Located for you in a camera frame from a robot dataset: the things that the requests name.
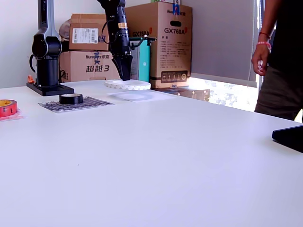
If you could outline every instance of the wristband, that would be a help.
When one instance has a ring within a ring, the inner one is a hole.
[[[268,39],[270,39],[270,35],[267,34],[267,33],[265,33],[265,32],[260,32],[260,33],[259,33],[259,36],[260,36],[260,35],[266,35],[266,37],[267,37]]]
[[[259,45],[266,45],[269,48],[269,50],[271,50],[271,45],[269,42],[257,42],[257,46]]]

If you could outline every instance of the roll of black tape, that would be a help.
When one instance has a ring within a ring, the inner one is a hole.
[[[63,105],[66,105],[66,104],[73,105],[73,104],[83,103],[83,95],[81,95],[81,94],[60,95],[59,102],[60,102],[60,104],[63,104]]]

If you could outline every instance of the barcode label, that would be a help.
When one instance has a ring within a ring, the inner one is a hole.
[[[98,28],[74,28],[72,30],[73,44],[98,44]]]

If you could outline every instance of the red tape roll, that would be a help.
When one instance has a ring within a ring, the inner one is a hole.
[[[14,100],[0,100],[0,117],[8,117],[17,113],[17,102]]]

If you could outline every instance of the floor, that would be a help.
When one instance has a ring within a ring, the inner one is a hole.
[[[258,98],[258,88],[222,83],[204,79],[190,79],[190,86],[195,89],[210,89],[210,102],[246,111],[254,111]],[[302,123],[302,111],[296,121]]]

